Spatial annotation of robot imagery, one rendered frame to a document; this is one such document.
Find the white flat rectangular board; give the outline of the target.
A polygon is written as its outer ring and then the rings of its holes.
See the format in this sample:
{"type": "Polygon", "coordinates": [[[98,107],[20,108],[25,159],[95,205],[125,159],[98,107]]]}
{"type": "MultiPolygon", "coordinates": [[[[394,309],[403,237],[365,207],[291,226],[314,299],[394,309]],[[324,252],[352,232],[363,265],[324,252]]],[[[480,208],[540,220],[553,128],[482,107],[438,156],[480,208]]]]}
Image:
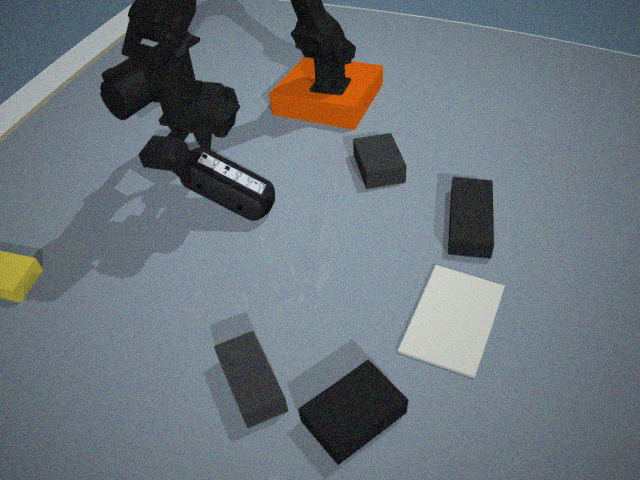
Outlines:
{"type": "Polygon", "coordinates": [[[475,378],[504,287],[436,265],[398,352],[475,378]]]}

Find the yellow rectangular block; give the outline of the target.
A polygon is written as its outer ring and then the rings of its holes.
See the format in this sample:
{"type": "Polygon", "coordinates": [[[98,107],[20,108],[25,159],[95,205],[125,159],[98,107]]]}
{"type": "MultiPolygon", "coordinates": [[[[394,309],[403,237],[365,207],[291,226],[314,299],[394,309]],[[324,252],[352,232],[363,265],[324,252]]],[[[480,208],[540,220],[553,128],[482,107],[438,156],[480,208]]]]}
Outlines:
{"type": "Polygon", "coordinates": [[[0,251],[0,298],[22,303],[42,271],[36,258],[0,251]]]}

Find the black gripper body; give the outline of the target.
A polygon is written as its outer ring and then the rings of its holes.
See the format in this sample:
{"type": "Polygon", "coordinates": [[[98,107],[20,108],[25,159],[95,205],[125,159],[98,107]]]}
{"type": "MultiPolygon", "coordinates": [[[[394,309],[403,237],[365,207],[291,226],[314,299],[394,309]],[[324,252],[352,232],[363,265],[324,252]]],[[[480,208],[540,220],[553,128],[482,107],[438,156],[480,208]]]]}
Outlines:
{"type": "Polygon", "coordinates": [[[153,136],[139,153],[143,167],[166,171],[178,171],[188,158],[188,145],[184,142],[189,133],[186,133],[183,123],[183,105],[195,102],[199,98],[199,91],[204,94],[216,96],[222,91],[221,83],[196,80],[185,90],[176,93],[162,92],[154,100],[160,103],[163,116],[159,118],[161,126],[168,126],[172,131],[168,136],[153,136]]]}

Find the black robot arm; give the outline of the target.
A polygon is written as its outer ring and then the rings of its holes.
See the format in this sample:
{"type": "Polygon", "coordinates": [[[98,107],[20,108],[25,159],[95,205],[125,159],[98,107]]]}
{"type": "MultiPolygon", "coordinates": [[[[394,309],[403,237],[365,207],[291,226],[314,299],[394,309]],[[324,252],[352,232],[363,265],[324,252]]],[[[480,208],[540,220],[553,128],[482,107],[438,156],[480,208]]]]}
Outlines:
{"type": "MultiPolygon", "coordinates": [[[[314,59],[315,83],[310,92],[343,95],[351,78],[345,64],[354,59],[356,47],[345,38],[338,21],[328,13],[322,0],[291,0],[297,16],[291,31],[296,48],[314,59]]],[[[124,121],[164,93],[190,87],[195,74],[188,48],[200,38],[187,30],[196,13],[196,0],[135,0],[129,11],[121,53],[129,57],[102,73],[101,99],[116,118],[124,121]],[[141,40],[158,42],[155,47],[141,40]]],[[[183,105],[186,133],[196,128],[224,138],[235,125],[240,109],[235,91],[225,86],[183,105]],[[223,98],[223,99],[222,99],[223,98]],[[195,128],[196,126],[196,128],[195,128]]]]}

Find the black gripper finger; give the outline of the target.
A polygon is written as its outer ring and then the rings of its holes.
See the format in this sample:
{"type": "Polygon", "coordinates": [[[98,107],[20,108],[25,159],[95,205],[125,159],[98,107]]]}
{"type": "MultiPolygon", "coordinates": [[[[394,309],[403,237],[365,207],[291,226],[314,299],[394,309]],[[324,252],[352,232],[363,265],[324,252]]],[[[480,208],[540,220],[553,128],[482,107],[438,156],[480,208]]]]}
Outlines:
{"type": "Polygon", "coordinates": [[[211,133],[208,133],[207,131],[201,131],[196,128],[196,131],[193,133],[193,135],[196,137],[200,147],[206,148],[208,150],[211,149],[211,133]]]}
{"type": "Polygon", "coordinates": [[[194,151],[189,150],[188,152],[188,158],[185,161],[185,163],[183,164],[183,166],[181,167],[180,170],[173,172],[174,174],[176,174],[177,176],[179,176],[183,181],[185,182],[190,182],[191,178],[190,178],[190,166],[189,166],[189,159],[192,156],[192,154],[194,153],[194,151]]]}

